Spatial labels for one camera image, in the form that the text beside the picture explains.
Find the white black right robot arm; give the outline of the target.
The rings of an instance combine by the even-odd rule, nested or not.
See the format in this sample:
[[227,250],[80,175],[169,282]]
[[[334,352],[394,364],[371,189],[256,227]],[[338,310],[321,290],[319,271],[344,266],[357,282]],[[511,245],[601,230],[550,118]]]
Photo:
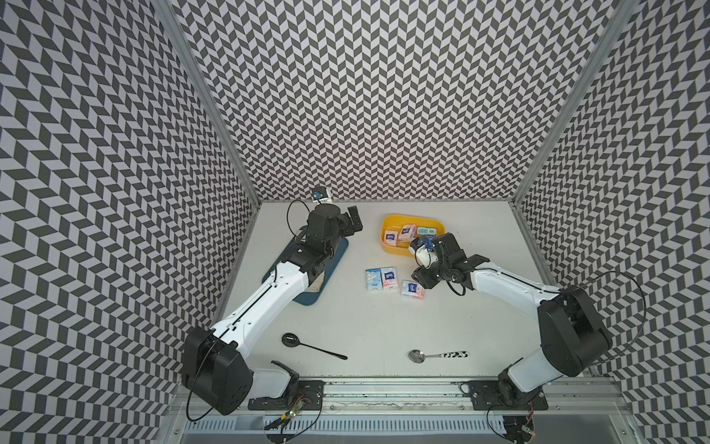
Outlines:
[[538,323],[540,345],[497,377],[496,394],[506,407],[530,403],[560,377],[577,377],[613,345],[591,297],[581,288],[560,290],[520,277],[482,255],[466,255],[455,236],[417,238],[410,253],[418,264],[415,282],[427,290],[445,282],[501,299]]

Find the teal plastic tray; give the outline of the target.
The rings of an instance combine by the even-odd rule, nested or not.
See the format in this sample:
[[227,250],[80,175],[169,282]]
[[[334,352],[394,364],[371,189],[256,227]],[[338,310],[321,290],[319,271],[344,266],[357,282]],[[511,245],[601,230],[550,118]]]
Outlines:
[[[275,270],[275,267],[279,262],[282,261],[283,257],[285,256],[286,252],[288,249],[290,249],[290,246],[295,243],[295,239],[292,238],[284,248],[284,250],[281,252],[279,257],[277,257],[277,260],[273,262],[272,266],[268,269],[268,271],[263,275],[262,277],[262,282],[266,282],[269,277],[271,276],[271,273]],[[333,273],[335,272],[340,260],[342,257],[345,255],[347,252],[347,249],[349,248],[349,241],[347,239],[342,240],[338,244],[338,248],[336,249],[336,253],[332,260],[329,262],[327,267],[325,268],[325,271],[327,272],[327,278],[325,279],[325,285],[323,286],[321,292],[319,293],[305,293],[302,292],[299,294],[293,301],[294,303],[298,303],[299,305],[303,306],[311,306],[314,305],[318,299],[320,298],[320,295],[322,294],[323,290],[325,289],[325,286],[327,286],[327,283],[329,283],[330,279],[332,278]]]

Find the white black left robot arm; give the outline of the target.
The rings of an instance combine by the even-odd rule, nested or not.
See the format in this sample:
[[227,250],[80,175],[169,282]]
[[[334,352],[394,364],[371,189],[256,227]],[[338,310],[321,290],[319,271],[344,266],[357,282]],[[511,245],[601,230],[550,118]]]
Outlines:
[[346,212],[321,203],[307,225],[279,255],[261,286],[235,311],[209,329],[196,327],[185,340],[182,384],[223,416],[248,400],[291,404],[299,374],[279,361],[270,368],[251,369],[247,359],[277,316],[314,284],[337,256],[341,241],[362,230],[356,206]]

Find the beige linen cloth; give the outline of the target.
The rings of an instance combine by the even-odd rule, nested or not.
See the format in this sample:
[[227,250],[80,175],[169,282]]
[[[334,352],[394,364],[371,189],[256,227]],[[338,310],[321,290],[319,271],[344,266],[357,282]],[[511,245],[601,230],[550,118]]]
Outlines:
[[304,290],[304,292],[305,293],[319,293],[319,292],[321,292],[323,286],[325,285],[326,278],[327,278],[327,272],[324,270],[314,279],[314,281]]

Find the black plastic spoon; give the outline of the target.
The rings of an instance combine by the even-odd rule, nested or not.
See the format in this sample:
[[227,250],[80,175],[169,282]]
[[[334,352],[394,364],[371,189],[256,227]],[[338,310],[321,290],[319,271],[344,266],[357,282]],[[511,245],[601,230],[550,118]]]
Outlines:
[[301,341],[301,339],[294,333],[285,333],[281,337],[281,342],[284,346],[288,348],[298,348],[298,347],[305,347],[314,351],[319,351],[319,353],[324,353],[330,356],[335,357],[336,359],[342,360],[342,361],[347,361],[349,360],[349,357],[346,355],[343,355],[341,353],[335,353],[334,351],[327,351],[326,349],[319,348],[307,343],[304,343]]

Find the mint green tissue pack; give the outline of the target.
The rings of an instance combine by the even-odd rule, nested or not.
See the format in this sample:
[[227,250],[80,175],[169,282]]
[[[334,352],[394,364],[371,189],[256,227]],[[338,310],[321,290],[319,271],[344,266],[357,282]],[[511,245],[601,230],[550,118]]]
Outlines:
[[436,237],[437,229],[430,227],[418,227],[417,235],[422,237]]

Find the yellow plastic storage box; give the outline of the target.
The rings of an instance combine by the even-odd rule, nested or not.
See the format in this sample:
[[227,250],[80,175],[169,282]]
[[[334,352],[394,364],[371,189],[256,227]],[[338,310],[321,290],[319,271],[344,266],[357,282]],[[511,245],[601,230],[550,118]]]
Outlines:
[[[390,214],[384,217],[380,229],[380,243],[383,250],[391,255],[409,256],[412,253],[409,250],[410,241],[401,240],[399,233],[406,225],[415,225],[416,227],[425,227],[436,229],[436,235],[440,236],[447,233],[447,229],[443,223],[434,218],[424,218],[423,216],[410,216],[401,214]],[[386,235],[397,232],[396,243],[386,239]]]

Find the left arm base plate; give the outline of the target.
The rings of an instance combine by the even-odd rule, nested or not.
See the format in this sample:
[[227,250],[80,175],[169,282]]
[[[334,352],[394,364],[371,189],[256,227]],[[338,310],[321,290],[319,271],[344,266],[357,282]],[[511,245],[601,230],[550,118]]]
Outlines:
[[301,410],[319,411],[323,405],[325,381],[300,380],[291,385],[279,398],[257,398],[248,402],[249,411],[265,411],[284,413],[297,403],[302,403]]

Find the aluminium front rail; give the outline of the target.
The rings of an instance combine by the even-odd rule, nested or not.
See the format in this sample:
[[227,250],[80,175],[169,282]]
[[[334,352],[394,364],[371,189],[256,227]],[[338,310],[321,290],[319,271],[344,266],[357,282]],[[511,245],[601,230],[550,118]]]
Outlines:
[[[501,404],[497,381],[485,377],[321,377],[322,394],[307,414],[483,414]],[[536,414],[629,414],[607,377],[562,377],[535,394]]]

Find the light blue cartoon tissue pack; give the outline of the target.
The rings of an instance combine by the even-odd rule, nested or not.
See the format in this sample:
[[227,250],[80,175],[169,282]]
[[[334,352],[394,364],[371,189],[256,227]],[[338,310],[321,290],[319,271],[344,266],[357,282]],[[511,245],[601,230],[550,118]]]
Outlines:
[[374,290],[383,290],[384,284],[380,268],[371,268],[365,270],[366,290],[373,292]]

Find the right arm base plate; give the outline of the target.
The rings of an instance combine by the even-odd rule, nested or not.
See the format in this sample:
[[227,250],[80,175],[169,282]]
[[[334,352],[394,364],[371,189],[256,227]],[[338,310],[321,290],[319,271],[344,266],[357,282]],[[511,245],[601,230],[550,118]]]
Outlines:
[[530,392],[521,392],[515,386],[494,379],[475,379],[464,386],[471,397],[475,411],[487,411],[490,407],[503,410],[547,411],[547,397],[541,387]]

